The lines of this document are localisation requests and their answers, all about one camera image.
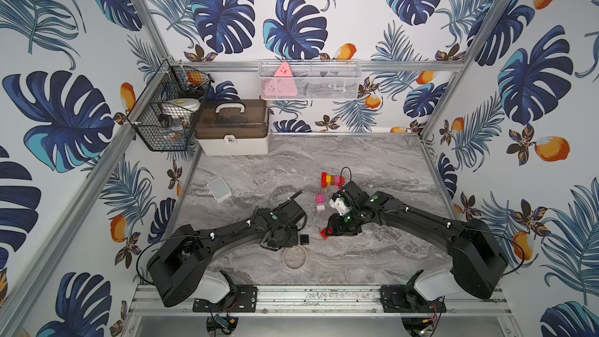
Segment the red 2x4 lego brick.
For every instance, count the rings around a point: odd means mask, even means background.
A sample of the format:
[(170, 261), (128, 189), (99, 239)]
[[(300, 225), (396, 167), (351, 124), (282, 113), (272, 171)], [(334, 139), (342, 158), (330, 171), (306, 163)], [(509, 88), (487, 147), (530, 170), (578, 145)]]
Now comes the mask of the red 2x4 lego brick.
[(329, 175), (327, 173), (321, 173), (321, 187), (322, 188), (326, 188), (329, 186), (328, 177), (329, 177)]

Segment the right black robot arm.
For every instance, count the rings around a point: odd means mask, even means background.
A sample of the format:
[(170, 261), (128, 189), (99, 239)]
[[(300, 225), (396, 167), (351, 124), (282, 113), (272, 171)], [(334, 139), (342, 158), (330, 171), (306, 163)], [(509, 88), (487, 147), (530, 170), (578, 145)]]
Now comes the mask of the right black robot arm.
[(368, 224), (388, 226), (436, 246), (452, 263), (436, 270), (417, 271), (404, 289), (427, 301), (455, 293), (477, 299), (491, 298), (505, 273), (508, 260), (487, 224), (478, 218), (468, 222), (443, 218), (415, 208), (381, 191), (369, 195), (355, 182), (335, 192), (329, 205), (335, 209), (323, 238), (355, 237)]

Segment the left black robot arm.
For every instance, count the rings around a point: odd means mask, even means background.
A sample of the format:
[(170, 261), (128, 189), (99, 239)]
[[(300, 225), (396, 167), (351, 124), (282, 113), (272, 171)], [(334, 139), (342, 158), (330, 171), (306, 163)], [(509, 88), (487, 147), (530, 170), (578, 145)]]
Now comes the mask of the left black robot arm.
[(197, 290), (207, 267), (230, 251), (257, 244), (267, 251), (279, 251), (299, 244), (299, 231), (307, 213), (294, 193), (275, 208), (256, 208), (243, 221), (214, 229), (179, 227), (147, 263), (152, 283), (165, 307), (181, 304)]

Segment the black 2x2 lego brick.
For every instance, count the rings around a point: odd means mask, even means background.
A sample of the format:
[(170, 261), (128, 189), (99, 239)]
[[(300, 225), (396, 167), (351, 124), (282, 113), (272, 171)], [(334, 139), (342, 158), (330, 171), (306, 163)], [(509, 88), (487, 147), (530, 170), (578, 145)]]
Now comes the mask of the black 2x2 lego brick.
[(308, 235), (301, 235), (299, 241), (301, 245), (306, 246), (310, 243), (310, 237)]

